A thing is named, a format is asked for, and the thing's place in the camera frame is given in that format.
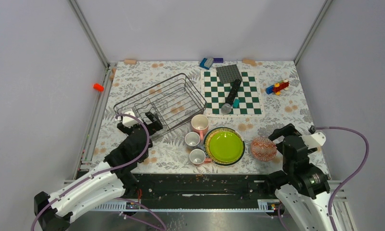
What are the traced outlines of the grey dotted mug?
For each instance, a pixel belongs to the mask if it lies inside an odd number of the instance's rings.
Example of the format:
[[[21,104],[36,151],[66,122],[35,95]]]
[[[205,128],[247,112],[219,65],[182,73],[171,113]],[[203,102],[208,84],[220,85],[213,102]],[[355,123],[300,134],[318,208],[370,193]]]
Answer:
[[[202,149],[200,135],[196,132],[189,132],[185,135],[184,141],[189,150]]]

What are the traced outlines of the pink ceramic mug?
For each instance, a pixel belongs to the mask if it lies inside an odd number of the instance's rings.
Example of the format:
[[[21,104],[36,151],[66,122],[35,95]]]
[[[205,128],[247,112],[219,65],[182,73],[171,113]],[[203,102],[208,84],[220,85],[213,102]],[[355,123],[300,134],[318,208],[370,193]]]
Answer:
[[[209,120],[205,115],[195,115],[191,119],[192,131],[197,133],[202,141],[209,130]]]

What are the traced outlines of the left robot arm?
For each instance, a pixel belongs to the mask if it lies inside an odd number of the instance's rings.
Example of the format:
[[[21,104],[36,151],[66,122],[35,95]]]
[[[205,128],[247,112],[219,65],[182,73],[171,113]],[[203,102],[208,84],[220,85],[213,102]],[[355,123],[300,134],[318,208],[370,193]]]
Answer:
[[[121,120],[117,127],[127,134],[119,146],[74,182],[56,192],[40,192],[34,197],[36,217],[31,230],[39,224],[44,231],[65,231],[95,207],[121,196],[136,195],[138,180],[131,171],[148,157],[153,145],[151,136],[163,129],[158,114],[145,115],[149,124],[131,112],[116,115]]]

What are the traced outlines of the lime green plate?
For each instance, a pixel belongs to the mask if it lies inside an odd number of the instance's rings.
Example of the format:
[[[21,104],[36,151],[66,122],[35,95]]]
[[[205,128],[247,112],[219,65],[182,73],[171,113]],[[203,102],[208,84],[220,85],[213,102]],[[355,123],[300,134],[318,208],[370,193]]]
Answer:
[[[234,132],[216,132],[209,140],[209,154],[220,162],[234,162],[243,152],[244,143]]]

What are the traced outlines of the white blue patterned bowl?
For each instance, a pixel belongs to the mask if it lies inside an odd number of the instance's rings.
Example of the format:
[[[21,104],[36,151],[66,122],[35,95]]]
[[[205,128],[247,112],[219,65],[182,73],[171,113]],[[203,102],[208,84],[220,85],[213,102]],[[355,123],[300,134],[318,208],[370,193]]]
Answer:
[[[267,137],[256,137],[250,145],[252,156],[260,161],[271,161],[277,154],[276,144]]]

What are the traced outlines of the salmon ceramic mug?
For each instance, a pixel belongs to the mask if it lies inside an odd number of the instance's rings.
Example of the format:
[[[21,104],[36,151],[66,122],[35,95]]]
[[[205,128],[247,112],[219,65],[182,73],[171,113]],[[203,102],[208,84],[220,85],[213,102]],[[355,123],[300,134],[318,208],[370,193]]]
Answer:
[[[201,149],[194,149],[189,154],[189,161],[194,166],[201,166],[212,162],[211,158],[208,158],[205,152]]]

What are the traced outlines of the black wire dish rack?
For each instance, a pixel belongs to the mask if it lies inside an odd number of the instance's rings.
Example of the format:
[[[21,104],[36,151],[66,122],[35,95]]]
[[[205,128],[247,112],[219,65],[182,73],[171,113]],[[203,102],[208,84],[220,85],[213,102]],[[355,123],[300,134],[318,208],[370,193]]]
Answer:
[[[131,109],[135,116],[151,124],[152,113],[163,129],[151,136],[157,139],[203,114],[206,100],[185,73],[179,73],[145,90],[133,94],[114,105],[117,114]]]

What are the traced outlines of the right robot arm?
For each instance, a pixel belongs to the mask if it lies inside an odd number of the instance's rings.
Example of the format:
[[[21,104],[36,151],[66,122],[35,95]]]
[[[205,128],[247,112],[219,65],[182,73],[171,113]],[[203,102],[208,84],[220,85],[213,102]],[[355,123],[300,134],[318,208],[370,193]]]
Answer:
[[[311,130],[302,135],[293,124],[275,129],[268,139],[283,140],[276,144],[283,156],[282,170],[267,175],[265,194],[278,198],[305,231],[332,231],[338,221],[329,214],[332,196],[328,175],[310,162],[309,155],[326,142],[322,132]]]

